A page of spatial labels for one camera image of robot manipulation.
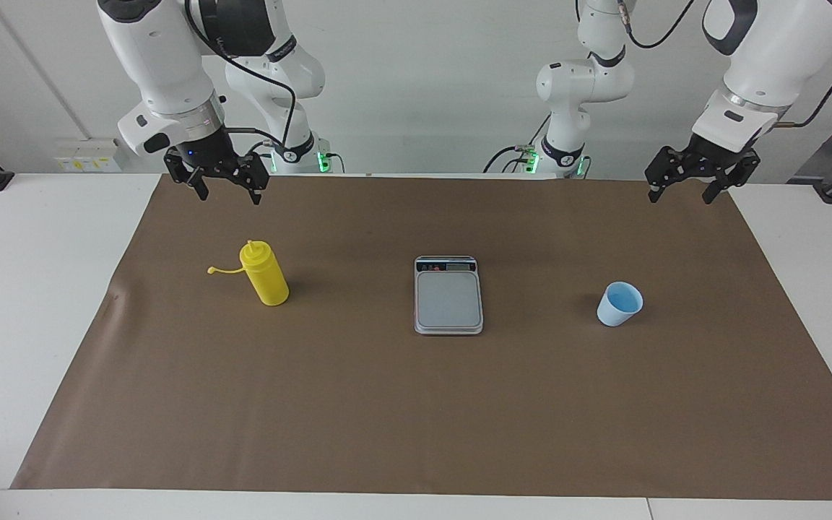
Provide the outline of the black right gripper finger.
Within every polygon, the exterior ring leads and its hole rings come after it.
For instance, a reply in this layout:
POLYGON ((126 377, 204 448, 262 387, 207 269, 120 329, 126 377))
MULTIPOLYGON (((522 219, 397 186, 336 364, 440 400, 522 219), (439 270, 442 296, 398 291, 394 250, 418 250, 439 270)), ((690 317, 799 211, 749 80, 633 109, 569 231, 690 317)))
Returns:
POLYGON ((171 147, 164 154, 164 164, 171 180, 176 184, 184 184, 198 195, 199 200, 206 201, 209 190, 204 182, 204 169, 191 167, 178 148, 171 147))
POLYGON ((256 152, 249 152, 237 158, 237 168, 233 172, 233 182, 245 188, 250 194, 252 204, 258 205, 267 188, 270 172, 263 158, 256 152))

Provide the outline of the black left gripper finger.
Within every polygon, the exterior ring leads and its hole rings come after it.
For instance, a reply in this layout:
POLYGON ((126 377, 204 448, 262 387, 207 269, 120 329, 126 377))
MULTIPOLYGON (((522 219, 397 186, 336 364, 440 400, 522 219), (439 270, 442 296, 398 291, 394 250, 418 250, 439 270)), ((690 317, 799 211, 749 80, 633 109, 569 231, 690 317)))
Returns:
POLYGON ((649 184, 649 201, 656 204, 666 188, 686 180, 683 172, 683 153, 664 146, 644 171, 649 184))
POLYGON ((743 152, 740 157, 729 160, 729 164, 717 164, 708 160, 708 169, 712 173, 712 181, 702 193, 704 204, 713 204, 714 200, 731 187, 742 187, 760 164, 760 157, 754 149, 743 152))

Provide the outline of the yellow squeeze bottle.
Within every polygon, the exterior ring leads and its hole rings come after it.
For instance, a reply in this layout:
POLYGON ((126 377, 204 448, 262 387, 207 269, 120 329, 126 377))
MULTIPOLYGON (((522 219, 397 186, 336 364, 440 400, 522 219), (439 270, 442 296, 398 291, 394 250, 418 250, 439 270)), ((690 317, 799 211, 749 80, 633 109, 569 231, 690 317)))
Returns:
POLYGON ((225 275, 244 274, 250 280, 258 299, 265 306, 280 306, 290 298, 290 287, 287 285, 280 263, 275 253, 266 241, 248 240, 241 247, 240 267, 238 269, 218 269, 209 266, 208 275, 221 273, 225 275))

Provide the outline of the light blue plastic cup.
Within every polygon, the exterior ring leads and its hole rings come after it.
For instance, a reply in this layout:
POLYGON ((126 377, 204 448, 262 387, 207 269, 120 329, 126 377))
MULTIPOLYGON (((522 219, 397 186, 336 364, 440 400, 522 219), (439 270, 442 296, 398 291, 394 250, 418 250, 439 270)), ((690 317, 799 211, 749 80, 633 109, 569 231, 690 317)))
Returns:
POLYGON ((605 287, 597 306, 597 319, 604 326, 615 328, 640 313, 643 308, 644 297, 637 287, 626 281, 614 281, 605 287))

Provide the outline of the silver digital kitchen scale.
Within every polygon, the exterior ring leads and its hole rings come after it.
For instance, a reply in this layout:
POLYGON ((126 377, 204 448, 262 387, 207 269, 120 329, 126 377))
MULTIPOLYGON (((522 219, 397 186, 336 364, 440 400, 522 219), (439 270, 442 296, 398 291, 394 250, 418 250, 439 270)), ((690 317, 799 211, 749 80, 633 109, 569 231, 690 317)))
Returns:
POLYGON ((481 277, 475 257, 418 256, 413 267, 416 332, 425 336, 481 334, 481 277))

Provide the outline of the brown table mat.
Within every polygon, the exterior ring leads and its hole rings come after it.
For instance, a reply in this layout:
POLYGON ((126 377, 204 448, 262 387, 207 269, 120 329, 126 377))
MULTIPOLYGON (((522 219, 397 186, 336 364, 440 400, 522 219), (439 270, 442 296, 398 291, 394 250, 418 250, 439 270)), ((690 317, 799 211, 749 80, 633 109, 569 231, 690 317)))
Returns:
POLYGON ((752 230, 647 191, 161 180, 12 486, 832 501, 832 374, 752 230), (206 273, 249 240, 287 302, 206 273), (414 330, 418 256, 476 258, 481 334, 414 330))

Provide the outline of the white wall socket panel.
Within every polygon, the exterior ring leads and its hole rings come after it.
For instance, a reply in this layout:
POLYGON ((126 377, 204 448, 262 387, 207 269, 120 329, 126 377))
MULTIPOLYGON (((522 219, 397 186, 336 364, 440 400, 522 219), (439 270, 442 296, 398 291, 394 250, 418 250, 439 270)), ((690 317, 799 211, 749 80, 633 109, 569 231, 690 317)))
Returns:
POLYGON ((66 173, 121 173, 115 139, 59 139, 53 158, 66 173))

